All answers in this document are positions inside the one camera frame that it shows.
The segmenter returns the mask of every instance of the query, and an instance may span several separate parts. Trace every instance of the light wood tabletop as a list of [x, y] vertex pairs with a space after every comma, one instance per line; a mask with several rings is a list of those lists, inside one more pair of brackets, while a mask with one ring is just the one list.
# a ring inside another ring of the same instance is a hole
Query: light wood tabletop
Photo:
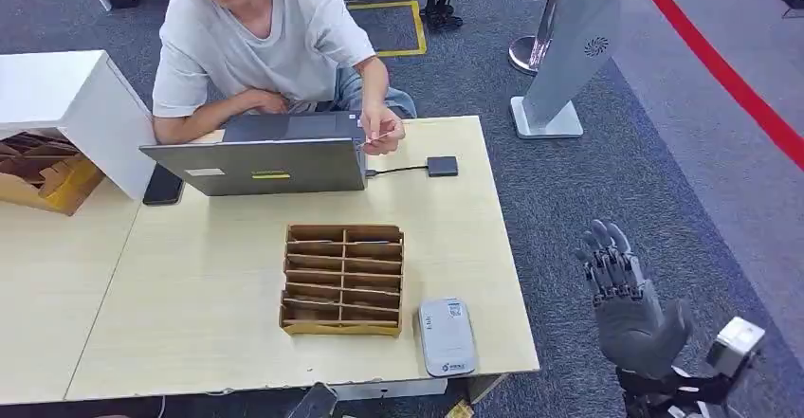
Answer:
[[0, 403], [61, 401], [139, 202], [104, 180], [72, 217], [0, 202]]
[[[384, 170], [456, 155], [457, 177], [383, 174], [366, 191], [208, 198], [141, 207], [67, 400], [429, 378], [413, 316], [466, 302], [475, 374], [539, 368], [476, 117], [406, 121]], [[405, 232], [402, 333], [289, 336], [279, 327], [288, 224], [394, 224]]]

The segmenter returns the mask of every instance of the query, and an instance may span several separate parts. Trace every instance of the smartphone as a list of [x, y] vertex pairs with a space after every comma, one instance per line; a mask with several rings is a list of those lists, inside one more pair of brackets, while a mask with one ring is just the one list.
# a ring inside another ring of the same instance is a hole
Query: smartphone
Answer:
[[142, 198], [142, 203], [151, 207], [176, 204], [181, 198], [183, 189], [183, 179], [156, 164], [154, 174], [151, 175], [151, 182], [148, 183], [148, 189], [145, 190], [145, 196]]

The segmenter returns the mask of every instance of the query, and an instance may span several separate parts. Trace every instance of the man's left arm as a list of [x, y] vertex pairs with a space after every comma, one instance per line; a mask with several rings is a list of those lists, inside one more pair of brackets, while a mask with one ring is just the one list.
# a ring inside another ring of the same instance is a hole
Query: man's left arm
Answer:
[[388, 69], [376, 55], [355, 65], [363, 80], [363, 113], [361, 121], [366, 131], [366, 153], [385, 154], [396, 150], [405, 137], [399, 117], [385, 106], [388, 94]]
[[376, 56], [369, 36], [355, 23], [343, 0], [302, 0], [313, 11], [308, 34], [315, 48], [342, 65], [353, 67], [362, 78], [363, 130], [368, 154], [396, 150], [405, 136], [402, 120], [388, 107], [388, 69]]

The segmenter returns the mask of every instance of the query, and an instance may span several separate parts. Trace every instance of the robot leg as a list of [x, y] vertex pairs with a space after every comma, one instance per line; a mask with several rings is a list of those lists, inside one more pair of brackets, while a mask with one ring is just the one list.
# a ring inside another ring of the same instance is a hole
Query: robot leg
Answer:
[[460, 27], [464, 21], [461, 17], [452, 15], [454, 11], [449, 0], [428, 0], [420, 14], [431, 29], [455, 29]]

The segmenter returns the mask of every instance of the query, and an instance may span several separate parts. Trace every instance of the gray robot hand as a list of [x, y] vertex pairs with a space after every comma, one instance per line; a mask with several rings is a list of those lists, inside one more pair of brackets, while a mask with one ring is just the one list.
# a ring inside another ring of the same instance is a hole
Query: gray robot hand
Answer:
[[692, 318], [683, 300], [662, 313], [653, 283], [646, 280], [626, 235], [615, 224], [592, 221], [583, 234], [591, 252], [575, 250], [593, 296], [600, 349], [617, 367], [659, 379], [672, 373]]

